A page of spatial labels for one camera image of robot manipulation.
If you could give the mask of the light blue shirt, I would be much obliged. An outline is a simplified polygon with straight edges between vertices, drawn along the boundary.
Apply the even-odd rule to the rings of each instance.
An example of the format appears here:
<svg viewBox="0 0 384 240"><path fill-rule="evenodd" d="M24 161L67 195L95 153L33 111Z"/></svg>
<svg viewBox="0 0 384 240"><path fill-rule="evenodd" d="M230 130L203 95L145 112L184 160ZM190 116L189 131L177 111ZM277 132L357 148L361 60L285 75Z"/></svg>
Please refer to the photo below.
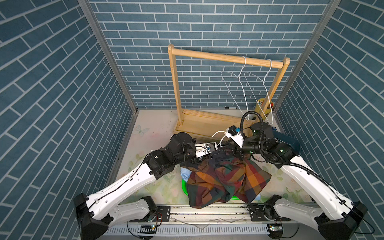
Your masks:
<svg viewBox="0 0 384 240"><path fill-rule="evenodd" d="M182 179L187 182L191 176L192 171L186 168L181 168L181 177Z"/></svg>

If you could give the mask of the dark multicolour plaid shirt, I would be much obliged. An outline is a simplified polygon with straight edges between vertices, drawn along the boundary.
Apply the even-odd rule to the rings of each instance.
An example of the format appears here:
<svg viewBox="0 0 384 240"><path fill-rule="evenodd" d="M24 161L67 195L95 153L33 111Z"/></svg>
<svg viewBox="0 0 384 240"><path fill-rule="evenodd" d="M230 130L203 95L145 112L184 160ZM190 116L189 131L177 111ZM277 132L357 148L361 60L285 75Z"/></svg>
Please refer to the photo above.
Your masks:
<svg viewBox="0 0 384 240"><path fill-rule="evenodd" d="M189 205L202 209L214 203L227 203L232 197L250 204L271 180L271 175L250 160L237 158L232 151L219 150L199 164L182 163L191 171L187 180Z"/></svg>

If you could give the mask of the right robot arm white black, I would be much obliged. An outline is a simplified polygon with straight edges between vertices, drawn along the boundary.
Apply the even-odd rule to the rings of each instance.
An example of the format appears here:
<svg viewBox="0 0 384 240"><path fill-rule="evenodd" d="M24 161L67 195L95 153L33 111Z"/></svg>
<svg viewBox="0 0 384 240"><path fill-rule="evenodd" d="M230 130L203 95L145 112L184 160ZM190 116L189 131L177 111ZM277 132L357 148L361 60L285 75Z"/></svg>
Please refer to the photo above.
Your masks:
<svg viewBox="0 0 384 240"><path fill-rule="evenodd" d="M246 112L240 126L231 126L226 137L241 154L260 154L266 163L289 175L315 204L293 203L273 195L264 203L265 217L271 221L288 218L317 230L326 240L349 240L367 213L361 202L353 202L335 190L299 155L299 143L262 120L255 111Z"/></svg>

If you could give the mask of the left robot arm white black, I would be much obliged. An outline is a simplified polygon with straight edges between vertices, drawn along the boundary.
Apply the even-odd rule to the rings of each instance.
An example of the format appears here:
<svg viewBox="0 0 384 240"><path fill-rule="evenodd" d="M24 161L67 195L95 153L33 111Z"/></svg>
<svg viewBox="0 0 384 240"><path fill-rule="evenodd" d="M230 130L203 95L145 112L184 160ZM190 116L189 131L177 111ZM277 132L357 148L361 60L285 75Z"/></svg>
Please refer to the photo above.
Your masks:
<svg viewBox="0 0 384 240"><path fill-rule="evenodd" d="M200 163L217 149L215 142L197 144L189 134L178 133L165 147L148 153L141 164L108 187L91 195L81 193L75 196L80 238L96 240L114 225L153 219L158 208L150 196L130 204L122 204L122 201L172 172L175 166Z"/></svg>

